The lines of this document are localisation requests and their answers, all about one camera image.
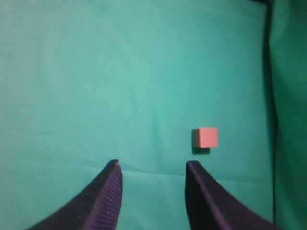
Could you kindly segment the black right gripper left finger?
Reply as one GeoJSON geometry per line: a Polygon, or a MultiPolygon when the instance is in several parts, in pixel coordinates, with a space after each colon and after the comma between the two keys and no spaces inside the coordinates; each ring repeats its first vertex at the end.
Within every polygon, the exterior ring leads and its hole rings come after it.
{"type": "Polygon", "coordinates": [[[113,159],[71,201],[30,230],[115,230],[123,198],[123,174],[113,159]]]}

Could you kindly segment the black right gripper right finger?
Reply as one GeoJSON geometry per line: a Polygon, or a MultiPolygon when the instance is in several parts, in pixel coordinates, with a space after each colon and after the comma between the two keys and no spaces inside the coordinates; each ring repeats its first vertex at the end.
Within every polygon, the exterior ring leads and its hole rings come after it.
{"type": "Polygon", "coordinates": [[[192,230],[279,230],[256,214],[195,160],[187,161],[185,206],[192,230]]]}

